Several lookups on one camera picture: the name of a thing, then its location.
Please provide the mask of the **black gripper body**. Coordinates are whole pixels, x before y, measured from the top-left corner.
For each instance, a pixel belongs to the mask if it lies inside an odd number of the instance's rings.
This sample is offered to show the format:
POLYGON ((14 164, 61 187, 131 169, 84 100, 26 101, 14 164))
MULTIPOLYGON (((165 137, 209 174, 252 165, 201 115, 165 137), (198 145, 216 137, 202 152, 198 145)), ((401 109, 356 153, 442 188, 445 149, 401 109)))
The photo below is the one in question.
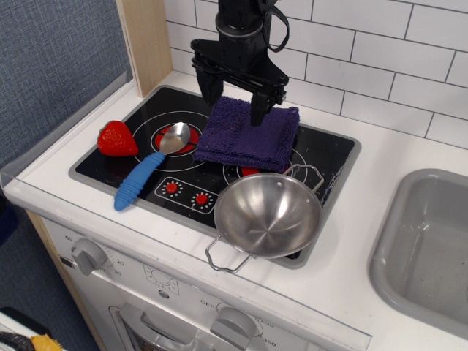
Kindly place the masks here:
POLYGON ((223 69, 223 83, 228 82, 253 94, 264 92, 281 103, 286 97, 286 74, 270 60, 261 30, 246 37, 221 33, 219 40, 194 39, 192 65, 196 69, 223 69))

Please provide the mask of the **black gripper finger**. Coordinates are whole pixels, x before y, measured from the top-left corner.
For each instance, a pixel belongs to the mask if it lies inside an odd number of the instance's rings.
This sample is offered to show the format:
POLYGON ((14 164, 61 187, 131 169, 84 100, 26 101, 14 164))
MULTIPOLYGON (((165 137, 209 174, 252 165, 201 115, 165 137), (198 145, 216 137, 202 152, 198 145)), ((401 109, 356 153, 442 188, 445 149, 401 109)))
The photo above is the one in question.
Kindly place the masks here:
POLYGON ((204 101, 213 106, 224 91, 224 83, 221 77, 223 69, 220 67, 212 69, 196 69, 197 82, 200 87, 204 101))
POLYGON ((251 99, 251 125, 258 127, 263 122, 264 116, 271 110, 273 98, 264 92, 258 92, 251 99))

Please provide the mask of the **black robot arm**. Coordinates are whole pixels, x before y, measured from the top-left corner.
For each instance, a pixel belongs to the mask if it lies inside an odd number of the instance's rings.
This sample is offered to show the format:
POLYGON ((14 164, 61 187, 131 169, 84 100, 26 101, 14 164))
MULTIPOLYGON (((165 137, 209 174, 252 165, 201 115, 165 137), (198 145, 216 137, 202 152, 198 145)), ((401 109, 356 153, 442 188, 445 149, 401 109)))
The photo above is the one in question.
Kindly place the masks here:
POLYGON ((252 93, 251 125, 257 127, 286 97, 289 78, 268 53, 286 46, 289 21, 275 1, 219 1, 215 25, 218 40, 191 41, 192 66, 203 99, 214 105, 225 82, 252 93))

